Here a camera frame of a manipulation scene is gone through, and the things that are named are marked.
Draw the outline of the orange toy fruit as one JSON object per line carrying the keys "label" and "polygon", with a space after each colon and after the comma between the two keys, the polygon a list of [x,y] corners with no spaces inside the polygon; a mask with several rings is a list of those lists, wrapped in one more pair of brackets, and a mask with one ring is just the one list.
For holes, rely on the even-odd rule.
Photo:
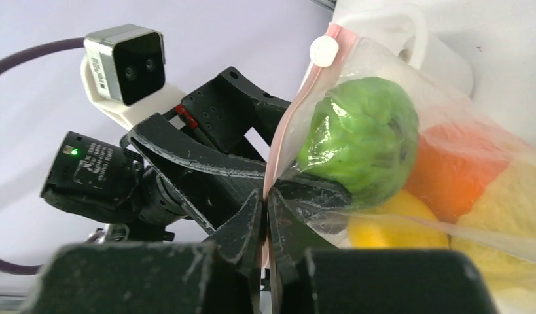
{"label": "orange toy fruit", "polygon": [[416,164],[405,188],[443,222],[469,213],[506,169],[517,139],[481,124],[439,124],[419,134]]}

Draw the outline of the yellow napa cabbage toy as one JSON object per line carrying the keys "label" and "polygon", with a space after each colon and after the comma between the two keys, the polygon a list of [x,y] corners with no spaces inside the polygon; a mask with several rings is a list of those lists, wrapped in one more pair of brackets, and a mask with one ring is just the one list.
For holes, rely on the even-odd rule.
{"label": "yellow napa cabbage toy", "polygon": [[[513,160],[457,225],[536,239],[536,162]],[[459,237],[453,237],[450,245],[469,256],[492,290],[536,293],[536,264]]]}

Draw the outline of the green lime toy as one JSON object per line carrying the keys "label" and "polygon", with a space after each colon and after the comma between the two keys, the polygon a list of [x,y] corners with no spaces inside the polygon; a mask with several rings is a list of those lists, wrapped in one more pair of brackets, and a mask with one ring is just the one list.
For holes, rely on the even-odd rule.
{"label": "green lime toy", "polygon": [[418,149],[418,114],[396,82],[365,77],[331,88],[316,104],[296,162],[340,183],[353,204],[372,207],[406,183]]}

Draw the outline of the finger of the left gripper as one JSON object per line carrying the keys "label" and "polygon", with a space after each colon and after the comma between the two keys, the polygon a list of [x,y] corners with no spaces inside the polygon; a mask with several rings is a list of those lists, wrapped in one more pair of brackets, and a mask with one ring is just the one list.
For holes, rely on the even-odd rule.
{"label": "finger of the left gripper", "polygon": [[339,211],[352,203],[351,193],[339,182],[305,172],[286,173],[272,188],[305,217]]}
{"label": "finger of the left gripper", "polygon": [[127,136],[168,192],[208,234],[229,221],[248,199],[262,200],[264,163],[207,147],[161,114],[136,124]]}

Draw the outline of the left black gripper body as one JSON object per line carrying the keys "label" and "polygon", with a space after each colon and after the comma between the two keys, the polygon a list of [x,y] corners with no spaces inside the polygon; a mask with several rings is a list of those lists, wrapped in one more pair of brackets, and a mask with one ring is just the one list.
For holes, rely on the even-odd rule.
{"label": "left black gripper body", "polygon": [[289,105],[228,67],[186,95],[175,112],[197,141],[225,154],[262,161],[245,134],[254,129],[270,144]]}

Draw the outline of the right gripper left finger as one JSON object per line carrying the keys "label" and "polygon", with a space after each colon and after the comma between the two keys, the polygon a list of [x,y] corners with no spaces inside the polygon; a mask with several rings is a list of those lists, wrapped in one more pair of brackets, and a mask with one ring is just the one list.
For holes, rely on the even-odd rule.
{"label": "right gripper left finger", "polygon": [[237,213],[204,240],[215,248],[213,276],[260,276],[263,216],[262,193],[254,189]]}

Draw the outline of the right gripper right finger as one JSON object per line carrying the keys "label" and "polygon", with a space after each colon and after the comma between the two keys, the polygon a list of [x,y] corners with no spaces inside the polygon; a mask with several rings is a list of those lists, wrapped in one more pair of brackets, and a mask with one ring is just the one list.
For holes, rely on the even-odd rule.
{"label": "right gripper right finger", "polygon": [[323,239],[294,213],[295,208],[273,188],[268,195],[268,220],[270,238],[270,269],[283,284],[296,281],[297,265],[307,248],[333,249],[334,245]]}

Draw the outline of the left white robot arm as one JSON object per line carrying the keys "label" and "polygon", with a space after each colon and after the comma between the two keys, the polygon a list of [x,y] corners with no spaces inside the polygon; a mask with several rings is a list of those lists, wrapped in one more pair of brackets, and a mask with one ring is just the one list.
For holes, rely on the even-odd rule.
{"label": "left white robot arm", "polygon": [[182,219],[213,234],[261,199],[266,164],[245,133],[271,141],[288,106],[234,67],[187,95],[165,86],[118,145],[67,133],[41,197],[106,223],[109,241],[172,241],[166,228]]}

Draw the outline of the clear zip top bag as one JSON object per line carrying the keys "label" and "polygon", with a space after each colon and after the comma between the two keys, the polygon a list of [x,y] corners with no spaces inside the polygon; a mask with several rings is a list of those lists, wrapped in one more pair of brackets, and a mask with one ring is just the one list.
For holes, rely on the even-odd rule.
{"label": "clear zip top bag", "polygon": [[501,313],[536,313],[536,148],[378,41],[329,24],[283,113],[264,189],[347,253],[460,252]]}

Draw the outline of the yellow lemon toy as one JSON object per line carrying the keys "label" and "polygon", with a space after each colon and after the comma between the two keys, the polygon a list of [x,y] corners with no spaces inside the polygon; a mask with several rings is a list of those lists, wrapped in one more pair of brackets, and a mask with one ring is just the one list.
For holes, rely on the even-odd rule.
{"label": "yellow lemon toy", "polygon": [[447,249],[448,236],[420,224],[436,222],[433,212],[411,193],[400,190],[385,203],[348,218],[347,236],[357,249]]}

